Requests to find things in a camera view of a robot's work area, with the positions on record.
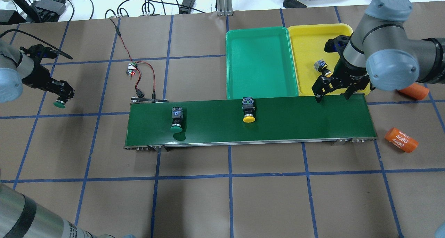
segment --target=yellow bin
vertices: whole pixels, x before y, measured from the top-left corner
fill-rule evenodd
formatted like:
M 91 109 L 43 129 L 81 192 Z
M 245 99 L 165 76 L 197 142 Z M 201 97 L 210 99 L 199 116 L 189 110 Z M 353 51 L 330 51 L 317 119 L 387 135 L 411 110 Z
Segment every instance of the yellow bin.
M 346 24 L 320 24 L 291 26 L 288 28 L 291 37 L 292 54 L 294 55 L 295 71 L 297 76 L 297 87 L 299 96 L 313 96 L 312 86 L 320 72 L 314 69 L 314 63 L 323 59 L 327 68 L 334 71 L 340 56 L 338 53 L 326 53 L 324 44 L 329 39 L 339 35 L 350 36 L 353 29 Z M 343 94 L 346 89 L 337 89 L 331 94 Z M 370 85 L 366 89 L 359 91 L 365 95 L 370 92 Z

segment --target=green tray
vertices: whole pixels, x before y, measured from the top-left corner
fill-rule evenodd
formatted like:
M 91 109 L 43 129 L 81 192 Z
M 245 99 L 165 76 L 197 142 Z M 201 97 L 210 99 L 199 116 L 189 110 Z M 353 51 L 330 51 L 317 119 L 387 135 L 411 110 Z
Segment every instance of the green tray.
M 184 110 L 183 132 L 172 133 L 171 109 Z M 255 99 L 256 121 L 243 122 L 241 100 L 133 103 L 124 148 L 374 140 L 363 94 Z
M 287 28 L 230 30 L 226 48 L 227 99 L 298 96 Z

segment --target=green button cap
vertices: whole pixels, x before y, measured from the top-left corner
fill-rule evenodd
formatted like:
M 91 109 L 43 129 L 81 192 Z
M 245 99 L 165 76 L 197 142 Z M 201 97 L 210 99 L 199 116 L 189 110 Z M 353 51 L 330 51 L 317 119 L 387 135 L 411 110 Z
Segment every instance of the green button cap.
M 170 131 L 172 131 L 173 133 L 180 133 L 183 131 L 183 129 L 179 126 L 173 126 L 170 128 Z
M 58 107 L 58 108 L 65 108 L 65 105 L 63 103 L 61 103 L 61 102 L 54 102 L 53 105 Z

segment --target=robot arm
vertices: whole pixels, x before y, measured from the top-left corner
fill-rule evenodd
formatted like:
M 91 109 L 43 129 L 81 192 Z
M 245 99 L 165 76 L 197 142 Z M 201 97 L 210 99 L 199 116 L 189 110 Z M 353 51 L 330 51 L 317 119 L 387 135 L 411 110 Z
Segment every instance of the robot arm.
M 51 78 L 48 69 L 40 64 L 43 58 L 54 59 L 57 54 L 54 49 L 41 44 L 17 50 L 0 40 L 0 103 L 20 97 L 23 83 L 57 94 L 59 98 L 54 105 L 65 108 L 65 103 L 74 96 L 74 89 L 66 81 Z
M 412 11 L 409 0 L 372 0 L 351 37 L 326 43 L 340 60 L 332 76 L 321 75 L 312 89 L 318 102 L 329 92 L 347 88 L 345 97 L 369 82 L 381 90 L 403 89 L 415 81 L 445 84 L 445 38 L 410 40 L 403 23 Z

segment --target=dark green panel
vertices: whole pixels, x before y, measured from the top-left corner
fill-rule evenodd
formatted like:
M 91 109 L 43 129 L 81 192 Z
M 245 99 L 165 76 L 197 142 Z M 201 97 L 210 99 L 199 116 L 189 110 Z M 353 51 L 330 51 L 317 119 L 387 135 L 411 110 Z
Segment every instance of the dark green panel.
M 184 131 L 173 135 L 171 109 L 184 110 Z M 314 141 L 338 138 L 375 138 L 363 94 L 349 100 L 331 95 L 255 99 L 256 121 L 244 123 L 241 100 L 131 105 L 125 147 L 189 146 L 222 143 Z

